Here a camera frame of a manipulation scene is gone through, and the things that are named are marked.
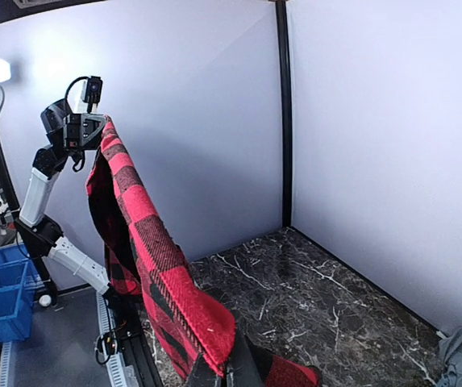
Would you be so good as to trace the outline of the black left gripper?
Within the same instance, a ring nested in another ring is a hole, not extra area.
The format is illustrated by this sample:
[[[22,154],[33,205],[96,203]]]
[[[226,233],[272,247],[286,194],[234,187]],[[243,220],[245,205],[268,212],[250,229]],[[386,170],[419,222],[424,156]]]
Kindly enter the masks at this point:
[[[106,124],[107,119],[103,114],[68,114],[63,126],[65,150],[79,152],[98,149]]]

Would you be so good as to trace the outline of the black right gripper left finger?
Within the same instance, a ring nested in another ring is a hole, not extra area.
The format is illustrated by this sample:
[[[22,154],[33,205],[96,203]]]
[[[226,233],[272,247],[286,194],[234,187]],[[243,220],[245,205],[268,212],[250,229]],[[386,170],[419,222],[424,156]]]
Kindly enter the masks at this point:
[[[213,371],[204,356],[200,354],[196,359],[192,372],[188,376],[186,387],[223,387],[224,379]]]

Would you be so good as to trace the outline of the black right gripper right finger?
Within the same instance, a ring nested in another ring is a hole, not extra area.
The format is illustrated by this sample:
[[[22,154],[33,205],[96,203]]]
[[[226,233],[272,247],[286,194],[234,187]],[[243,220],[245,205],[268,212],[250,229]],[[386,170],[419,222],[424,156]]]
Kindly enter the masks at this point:
[[[226,383],[230,387],[264,386],[247,340],[240,332],[235,335],[235,344],[227,361]]]

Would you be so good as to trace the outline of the red black plaid shirt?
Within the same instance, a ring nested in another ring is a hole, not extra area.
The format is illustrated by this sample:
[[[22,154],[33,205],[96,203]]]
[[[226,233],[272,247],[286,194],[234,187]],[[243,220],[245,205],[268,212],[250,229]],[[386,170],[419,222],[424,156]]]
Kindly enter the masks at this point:
[[[94,225],[110,249],[110,283],[122,295],[142,297],[152,329],[185,383],[202,354],[227,386],[227,361],[239,332],[235,317],[195,285],[187,259],[160,219],[112,122],[102,131],[86,189]],[[322,384],[316,368],[243,336],[264,386]]]

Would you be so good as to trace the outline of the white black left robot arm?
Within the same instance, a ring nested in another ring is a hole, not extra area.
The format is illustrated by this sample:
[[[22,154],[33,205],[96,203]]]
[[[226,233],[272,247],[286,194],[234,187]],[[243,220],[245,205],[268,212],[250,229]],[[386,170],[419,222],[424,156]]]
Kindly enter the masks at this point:
[[[53,186],[67,160],[73,159],[76,166],[84,165],[85,152],[100,144],[108,118],[89,110],[75,113],[66,98],[48,106],[40,117],[48,145],[36,151],[27,192],[15,220],[16,230],[44,283],[45,293],[39,302],[46,307],[58,301],[58,288],[44,263],[48,258],[89,284],[116,317],[129,322],[133,302],[119,294],[110,283],[107,270],[77,248],[65,236],[60,224],[46,215]]]

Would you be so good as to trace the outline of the blue storage bin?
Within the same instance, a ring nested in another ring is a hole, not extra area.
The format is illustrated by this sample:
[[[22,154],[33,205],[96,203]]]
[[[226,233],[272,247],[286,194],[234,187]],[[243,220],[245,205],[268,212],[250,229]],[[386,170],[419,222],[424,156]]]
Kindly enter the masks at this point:
[[[0,343],[30,337],[35,292],[41,285],[24,246],[0,248]]]

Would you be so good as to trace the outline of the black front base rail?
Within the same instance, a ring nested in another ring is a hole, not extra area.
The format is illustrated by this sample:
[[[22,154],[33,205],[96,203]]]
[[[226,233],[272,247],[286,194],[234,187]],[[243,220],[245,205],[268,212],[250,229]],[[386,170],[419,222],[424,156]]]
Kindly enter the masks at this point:
[[[138,386],[163,387],[137,311],[112,310],[112,313],[119,351],[124,364],[134,368]]]

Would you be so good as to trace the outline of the black left frame post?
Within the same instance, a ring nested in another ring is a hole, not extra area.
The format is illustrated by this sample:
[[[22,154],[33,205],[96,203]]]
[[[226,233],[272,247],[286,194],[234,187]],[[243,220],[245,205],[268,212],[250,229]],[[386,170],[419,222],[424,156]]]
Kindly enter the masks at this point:
[[[274,1],[281,89],[282,226],[292,225],[293,100],[287,1]]]

